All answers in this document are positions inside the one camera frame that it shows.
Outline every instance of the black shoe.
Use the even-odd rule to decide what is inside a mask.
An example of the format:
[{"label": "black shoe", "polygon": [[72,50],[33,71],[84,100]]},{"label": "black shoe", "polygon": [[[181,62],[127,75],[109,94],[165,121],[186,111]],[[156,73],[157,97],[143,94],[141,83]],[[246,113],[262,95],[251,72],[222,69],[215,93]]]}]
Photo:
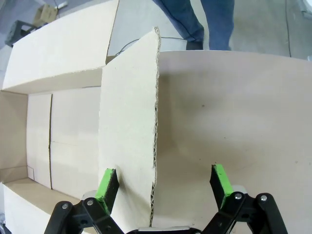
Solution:
[{"label": "black shoe", "polygon": [[203,42],[187,42],[186,43],[186,50],[203,50]]}]

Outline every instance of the person's leg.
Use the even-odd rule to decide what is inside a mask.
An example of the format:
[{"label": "person's leg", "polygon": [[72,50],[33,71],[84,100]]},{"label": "person's leg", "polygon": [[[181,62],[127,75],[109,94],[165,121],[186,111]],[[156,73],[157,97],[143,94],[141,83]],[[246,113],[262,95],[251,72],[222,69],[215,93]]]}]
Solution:
[{"label": "person's leg", "polygon": [[169,18],[179,34],[189,42],[204,41],[204,27],[199,23],[190,0],[153,0]]},{"label": "person's leg", "polygon": [[231,50],[230,37],[234,28],[234,0],[201,0],[209,28],[211,50]]}]

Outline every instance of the small brown cardboard box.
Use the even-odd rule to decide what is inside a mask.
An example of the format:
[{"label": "small brown cardboard box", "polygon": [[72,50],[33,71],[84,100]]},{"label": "small brown cardboard box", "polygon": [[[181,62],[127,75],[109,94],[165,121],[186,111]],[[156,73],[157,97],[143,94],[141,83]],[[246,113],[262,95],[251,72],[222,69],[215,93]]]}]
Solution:
[{"label": "small brown cardboard box", "polygon": [[57,17],[58,10],[49,4],[45,4],[38,8],[33,25],[36,27],[42,26],[45,23],[51,23]]}]

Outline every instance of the green tape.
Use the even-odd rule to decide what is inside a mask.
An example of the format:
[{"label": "green tape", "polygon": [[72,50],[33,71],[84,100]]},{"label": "green tape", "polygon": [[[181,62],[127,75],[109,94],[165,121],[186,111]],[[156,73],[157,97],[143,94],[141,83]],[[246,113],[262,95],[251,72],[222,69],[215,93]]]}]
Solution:
[{"label": "green tape", "polygon": [[223,197],[222,205],[221,205],[221,207],[222,207],[224,205],[226,198],[233,193],[233,189],[232,189],[230,180],[229,180],[228,176],[226,175],[222,164],[214,165],[214,169],[218,175],[218,178],[220,180],[220,183],[221,183],[221,186],[222,186],[222,189],[224,192],[224,197]]},{"label": "green tape", "polygon": [[110,211],[105,203],[105,196],[106,192],[108,190],[108,186],[110,183],[110,180],[112,178],[112,175],[114,173],[114,169],[106,169],[104,176],[101,180],[101,183],[99,184],[99,187],[97,189],[97,193],[95,195],[95,199],[99,201],[100,204],[102,204],[103,208],[105,209],[107,214],[110,214]]}]

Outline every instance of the wire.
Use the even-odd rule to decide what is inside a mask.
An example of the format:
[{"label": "wire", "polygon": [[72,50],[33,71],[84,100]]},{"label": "wire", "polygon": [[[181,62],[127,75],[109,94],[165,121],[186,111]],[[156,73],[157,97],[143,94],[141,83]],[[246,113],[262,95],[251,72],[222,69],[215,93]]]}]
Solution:
[{"label": "wire", "polygon": [[57,12],[57,16],[59,18],[59,5],[57,4],[57,1],[56,0],[53,0],[54,1],[54,4],[55,4],[55,7],[57,8],[58,12]]},{"label": "wire", "polygon": [[292,57],[291,43],[290,43],[290,40],[289,40],[290,36],[289,36],[289,26],[288,26],[288,17],[287,17],[287,0],[285,0],[285,18],[286,18],[286,27],[287,27],[289,57]]},{"label": "wire", "polygon": [[[185,39],[183,39],[183,38],[173,38],[173,37],[161,37],[161,38],[163,38],[163,39],[185,40]],[[124,52],[124,48],[126,48],[127,45],[130,45],[131,43],[133,43],[133,42],[135,42],[135,41],[137,41],[137,40],[139,40],[139,38],[138,38],[138,39],[135,39],[135,40],[132,40],[131,42],[128,42],[127,44],[125,44],[125,45],[122,47],[122,49],[121,49],[117,54],[115,54],[115,56],[120,55],[122,52]]]},{"label": "wire", "polygon": [[162,0],[159,0],[159,1],[160,1],[160,2],[162,3],[162,5],[166,8],[166,10],[167,10],[168,13],[171,15],[171,17],[172,17],[174,20],[176,20],[177,22],[179,22],[179,23],[183,26],[183,28],[185,28],[186,32],[190,35],[190,37],[192,37],[192,38],[194,38],[195,40],[197,40],[195,37],[193,37],[193,35],[189,32],[189,30],[187,30],[187,28],[184,26],[184,24],[171,14],[171,12],[170,12],[169,9],[167,8],[167,6],[164,4],[164,2],[163,2]]}]

